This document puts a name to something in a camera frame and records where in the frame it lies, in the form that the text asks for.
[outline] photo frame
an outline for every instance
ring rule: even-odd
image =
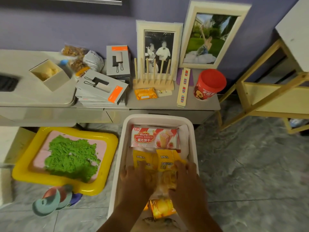
[[[251,5],[190,0],[179,67],[216,69]]]
[[[148,76],[150,77],[148,79],[165,77],[165,79],[176,80],[182,30],[183,23],[136,21],[137,68],[143,68],[143,72],[141,70],[138,72],[139,78],[141,78],[141,73],[143,73],[143,78],[146,78],[148,63]]]

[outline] white photo frame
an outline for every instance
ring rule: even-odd
[[[216,69],[250,8],[249,4],[190,0],[183,28],[179,67]]]
[[[141,67],[143,68],[143,77],[146,76],[146,63],[145,59],[150,51],[152,57],[156,58],[156,66],[152,63],[149,65],[149,68],[152,68],[149,73],[149,79],[159,79],[160,78],[160,60],[161,56],[158,56],[156,53],[160,49],[159,40],[164,41],[165,38],[168,39],[166,48],[169,51],[171,59],[170,69],[166,74],[166,71],[163,70],[162,76],[167,75],[167,79],[176,80],[177,69],[179,64],[179,55],[180,55],[180,44],[182,37],[183,23],[163,23],[163,22],[149,22],[143,20],[136,21],[136,32],[137,32],[137,69],[138,77],[141,78]],[[172,46],[171,46],[171,35],[173,35]],[[154,45],[154,51],[151,51],[150,43]],[[168,58],[164,61],[165,69],[167,69]]]

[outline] purple wall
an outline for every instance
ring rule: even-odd
[[[218,67],[231,82],[276,40],[274,27],[298,0],[217,1],[252,4]],[[123,3],[115,6],[1,0],[0,48],[58,51],[68,43],[106,56],[106,45],[127,44],[136,56],[135,20],[183,23],[189,0],[123,0]]]

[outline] red lid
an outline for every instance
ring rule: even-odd
[[[200,73],[202,82],[209,87],[211,92],[220,92],[226,86],[226,78],[216,69],[207,69]]]

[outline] red canister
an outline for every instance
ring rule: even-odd
[[[207,69],[200,73],[194,88],[194,96],[205,100],[220,92],[226,86],[226,78],[216,69]]]

